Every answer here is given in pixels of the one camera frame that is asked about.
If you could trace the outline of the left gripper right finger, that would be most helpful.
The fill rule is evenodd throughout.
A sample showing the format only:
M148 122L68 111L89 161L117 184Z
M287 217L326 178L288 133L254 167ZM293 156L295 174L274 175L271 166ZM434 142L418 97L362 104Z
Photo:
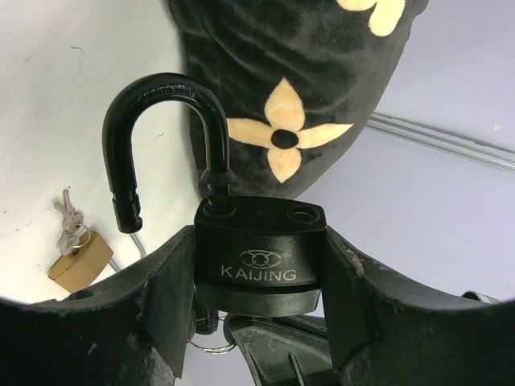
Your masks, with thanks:
M514 304L416 282L328 229L322 295L344 385L511 385Z

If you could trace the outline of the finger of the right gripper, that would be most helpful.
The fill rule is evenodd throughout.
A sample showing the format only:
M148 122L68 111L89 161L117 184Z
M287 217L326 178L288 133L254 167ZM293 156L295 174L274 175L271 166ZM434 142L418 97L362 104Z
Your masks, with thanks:
M340 385L326 322L297 315L257 318L229 314L224 335L242 353L256 385Z

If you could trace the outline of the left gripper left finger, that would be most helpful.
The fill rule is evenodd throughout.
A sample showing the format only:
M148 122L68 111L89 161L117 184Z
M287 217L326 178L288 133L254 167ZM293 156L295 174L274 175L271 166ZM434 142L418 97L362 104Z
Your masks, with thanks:
M4 385L158 385L181 377L194 231L62 301L1 302Z

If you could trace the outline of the black padlock shackle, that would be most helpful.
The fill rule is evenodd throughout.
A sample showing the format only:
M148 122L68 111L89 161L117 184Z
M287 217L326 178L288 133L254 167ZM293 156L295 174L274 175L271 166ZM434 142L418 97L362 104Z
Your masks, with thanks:
M181 102L199 117L209 194L194 217L198 301L227 313L288 317L314 311L321 294L327 222L320 206L299 201L235 196L230 187L229 131L211 91L178 73L156 73L125 86L102 127L102 149L120 232L142 228L132 133L140 116L162 102Z

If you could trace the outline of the black-headed keys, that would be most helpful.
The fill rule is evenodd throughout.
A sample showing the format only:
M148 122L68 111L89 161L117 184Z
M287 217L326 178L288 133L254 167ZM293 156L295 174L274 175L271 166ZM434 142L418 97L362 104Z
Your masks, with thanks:
M194 348L210 355L225 355L229 353L236 347L235 342L228 343L222 347L205 347L193 342L195 335L212 335L217 332L219 321L220 317L217 309L202 305L196 298L193 298L187 342Z

